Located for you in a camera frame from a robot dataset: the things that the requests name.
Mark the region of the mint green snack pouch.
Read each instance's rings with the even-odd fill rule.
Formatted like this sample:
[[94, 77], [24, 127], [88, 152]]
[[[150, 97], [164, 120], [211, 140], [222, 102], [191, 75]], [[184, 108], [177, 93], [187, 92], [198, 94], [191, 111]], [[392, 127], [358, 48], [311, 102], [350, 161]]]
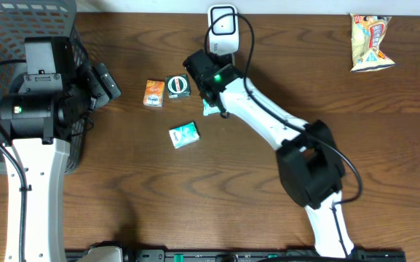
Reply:
[[210, 105], [206, 100], [203, 100], [203, 116], [211, 114], [219, 114], [221, 111], [217, 106]]

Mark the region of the round green white item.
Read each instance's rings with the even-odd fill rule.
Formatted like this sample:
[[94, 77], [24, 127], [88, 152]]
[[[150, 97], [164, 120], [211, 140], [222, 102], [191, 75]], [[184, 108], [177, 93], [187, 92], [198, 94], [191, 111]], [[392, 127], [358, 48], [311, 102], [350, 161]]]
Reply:
[[191, 94], [191, 88], [186, 74], [167, 77], [165, 86], [169, 99], [186, 98]]

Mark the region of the green tissue pack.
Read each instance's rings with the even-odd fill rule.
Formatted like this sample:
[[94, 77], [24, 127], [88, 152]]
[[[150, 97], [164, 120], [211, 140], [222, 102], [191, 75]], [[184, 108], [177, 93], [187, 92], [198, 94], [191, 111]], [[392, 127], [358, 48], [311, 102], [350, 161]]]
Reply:
[[197, 126], [194, 122], [174, 127], [169, 130], [170, 139], [174, 148], [181, 148], [200, 139]]

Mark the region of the orange tissue pack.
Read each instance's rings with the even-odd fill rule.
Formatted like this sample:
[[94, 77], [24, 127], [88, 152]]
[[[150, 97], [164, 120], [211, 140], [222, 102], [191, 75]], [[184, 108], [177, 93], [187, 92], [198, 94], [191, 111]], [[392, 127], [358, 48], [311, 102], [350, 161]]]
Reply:
[[143, 104], [149, 107], [162, 107], [165, 83], [162, 81], [148, 80], [146, 82]]

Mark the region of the yellow white snack bag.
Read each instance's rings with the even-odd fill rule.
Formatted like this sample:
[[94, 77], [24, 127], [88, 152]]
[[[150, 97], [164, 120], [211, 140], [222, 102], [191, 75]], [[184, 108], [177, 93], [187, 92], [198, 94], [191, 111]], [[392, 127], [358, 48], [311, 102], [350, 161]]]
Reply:
[[394, 66], [395, 62], [380, 49], [392, 17], [354, 13], [350, 13], [350, 16], [352, 19], [350, 71], [354, 73], [380, 71]]

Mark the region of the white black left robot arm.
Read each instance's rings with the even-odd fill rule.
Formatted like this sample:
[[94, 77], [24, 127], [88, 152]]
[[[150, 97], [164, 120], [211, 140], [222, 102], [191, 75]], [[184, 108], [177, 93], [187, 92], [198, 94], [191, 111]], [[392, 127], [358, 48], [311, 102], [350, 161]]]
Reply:
[[121, 95], [106, 67], [76, 61], [66, 36], [25, 39], [25, 65], [0, 100], [9, 201], [6, 261], [66, 261], [63, 184], [90, 114]]

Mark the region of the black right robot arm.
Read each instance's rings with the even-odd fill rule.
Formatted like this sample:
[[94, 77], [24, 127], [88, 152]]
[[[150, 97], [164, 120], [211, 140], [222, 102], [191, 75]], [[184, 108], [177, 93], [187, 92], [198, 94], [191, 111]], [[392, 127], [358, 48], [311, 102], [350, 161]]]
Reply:
[[282, 187], [306, 210], [317, 254], [349, 258], [354, 244], [342, 213], [342, 178], [351, 162], [329, 127], [289, 114], [232, 64], [206, 65], [193, 79], [206, 102], [240, 118], [274, 149]]

